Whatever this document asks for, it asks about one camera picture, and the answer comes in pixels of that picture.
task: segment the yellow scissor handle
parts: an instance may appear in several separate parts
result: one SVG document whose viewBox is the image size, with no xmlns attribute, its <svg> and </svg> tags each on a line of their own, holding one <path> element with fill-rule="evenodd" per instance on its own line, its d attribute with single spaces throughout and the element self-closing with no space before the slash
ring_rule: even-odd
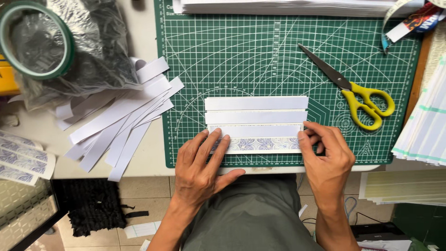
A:
<svg viewBox="0 0 446 251">
<path fill-rule="evenodd" d="M 359 127 L 365 130 L 374 131 L 381 126 L 383 120 L 377 113 L 375 113 L 373 109 L 371 109 L 368 105 L 359 103 L 356 100 L 354 93 L 345 90 L 341 90 L 341 92 L 344 95 L 345 99 L 347 100 L 348 106 L 350 107 L 351 118 L 357 125 L 359 125 Z M 373 120 L 375 121 L 373 125 L 364 125 L 361 121 L 359 121 L 358 118 L 359 108 L 362 108 L 368 115 L 370 115 L 373 118 Z"/>
<path fill-rule="evenodd" d="M 353 82 L 350 82 L 350 83 L 351 83 L 351 91 L 361 95 L 362 99 L 364 100 L 364 103 L 366 105 L 368 105 L 370 108 L 372 108 L 373 110 L 375 110 L 375 113 L 377 113 L 381 117 L 387 117 L 387 116 L 389 116 L 390 114 L 392 114 L 395 111 L 395 102 L 393 102 L 392 97 L 389 94 L 387 94 L 386 92 L 383 92 L 383 91 L 378 90 L 378 89 L 365 88 L 365 87 L 359 86 L 359 85 L 357 85 L 357 84 L 355 84 Z M 383 97 L 386 100 L 386 102 L 387 102 L 387 110 L 382 112 L 370 100 L 370 95 L 372 95 L 372 94 L 380 95 L 381 97 Z"/>
</svg>

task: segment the green cutting mat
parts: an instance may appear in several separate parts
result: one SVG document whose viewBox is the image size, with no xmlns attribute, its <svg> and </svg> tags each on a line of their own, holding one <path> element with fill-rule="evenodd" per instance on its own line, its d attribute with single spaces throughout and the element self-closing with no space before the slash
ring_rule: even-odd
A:
<svg viewBox="0 0 446 251">
<path fill-rule="evenodd" d="M 155 0 L 158 54 L 167 59 L 172 80 L 185 88 L 163 114 L 167 167 L 178 149 L 206 128 L 204 99 L 215 96 L 310 97 L 308 120 L 339 127 L 357 164 L 384 164 L 401 131 L 420 38 L 404 39 L 381 52 L 381 18 L 176 15 L 172 0 Z M 391 21 L 395 26 L 399 21 Z M 345 77 L 392 96 L 396 111 L 377 131 L 356 126 L 340 89 L 301 51 L 305 45 Z M 372 99 L 381 108 L 385 102 Z M 368 119 L 360 115 L 363 121 Z M 302 165 L 300 154 L 226 155 L 223 167 Z"/>
</svg>

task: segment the wooden edge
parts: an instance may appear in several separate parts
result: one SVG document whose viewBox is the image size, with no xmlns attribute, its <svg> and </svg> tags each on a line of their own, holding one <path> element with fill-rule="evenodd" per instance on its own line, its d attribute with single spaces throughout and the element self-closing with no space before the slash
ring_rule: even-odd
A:
<svg viewBox="0 0 446 251">
<path fill-rule="evenodd" d="M 409 101 L 407 103 L 406 116 L 404 117 L 403 126 L 406 124 L 407 120 L 412 114 L 412 111 L 415 108 L 415 105 L 417 104 L 418 98 L 420 96 L 421 83 L 423 82 L 424 70 L 426 68 L 427 58 L 429 56 L 433 37 L 433 31 L 429 31 L 424 34 L 420 55 L 418 57 L 417 69 L 415 71 L 415 76 L 413 77 L 412 89 L 410 90 Z"/>
</svg>

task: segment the desk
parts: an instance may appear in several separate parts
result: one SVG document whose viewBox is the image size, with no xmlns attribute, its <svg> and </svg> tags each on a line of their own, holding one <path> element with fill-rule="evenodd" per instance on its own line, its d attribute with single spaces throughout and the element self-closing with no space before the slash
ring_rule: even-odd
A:
<svg viewBox="0 0 446 251">
<path fill-rule="evenodd" d="M 156 28 L 153 10 L 153 0 L 130 1 L 118 0 L 123 19 L 128 29 L 129 54 L 147 61 L 157 58 Z M 70 127 L 66 131 L 55 125 L 55 118 L 47 111 L 27 112 L 21 102 L 15 102 L 2 107 L 3 113 L 13 113 L 19 117 L 18 127 L 2 127 L 2 130 L 36 140 L 48 152 L 54 153 L 58 159 L 54 171 L 54 179 L 72 178 L 105 178 L 110 173 L 111 166 L 104 162 L 106 154 L 96 166 L 86 173 L 78 167 L 78 162 L 63 155 L 71 145 L 68 135 L 95 118 L 103 109 Z M 354 166 L 353 171 L 369 171 L 378 165 Z M 221 168 L 220 173 L 226 173 L 233 168 Z M 304 172 L 304 167 L 245 167 L 248 174 L 262 173 L 298 173 Z M 161 119 L 155 120 L 149 127 L 138 149 L 136 150 L 124 177 L 136 176 L 174 176 L 173 168 L 166 168 L 164 156 L 164 140 Z"/>
</svg>

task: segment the scissors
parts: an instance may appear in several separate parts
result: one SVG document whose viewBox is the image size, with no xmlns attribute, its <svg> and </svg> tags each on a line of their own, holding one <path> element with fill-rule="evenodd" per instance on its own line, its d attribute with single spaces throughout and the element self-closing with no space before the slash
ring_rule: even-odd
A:
<svg viewBox="0 0 446 251">
<path fill-rule="evenodd" d="M 359 127 L 369 131 L 376 130 L 383 123 L 381 117 L 389 116 L 395 111 L 395 102 L 393 102 L 391 96 L 388 95 L 386 92 L 372 88 L 365 88 L 353 82 L 349 82 L 339 71 L 335 70 L 318 56 L 314 55 L 302 44 L 298 45 L 308 55 L 308 57 L 313 60 L 314 64 L 316 64 L 319 69 L 321 69 L 327 75 L 327 77 L 331 81 L 333 81 L 333 83 L 335 83 L 339 88 L 342 89 L 341 93 L 344 95 L 345 99 L 347 100 L 348 106 L 350 107 L 351 118 Z M 355 93 L 359 94 L 362 97 L 365 104 L 362 104 L 356 100 Z M 380 95 L 386 100 L 387 110 L 382 112 L 370 100 L 370 95 L 372 94 Z M 373 118 L 373 125 L 364 125 L 361 121 L 359 121 L 358 109 L 363 109 L 368 115 Z"/>
</svg>

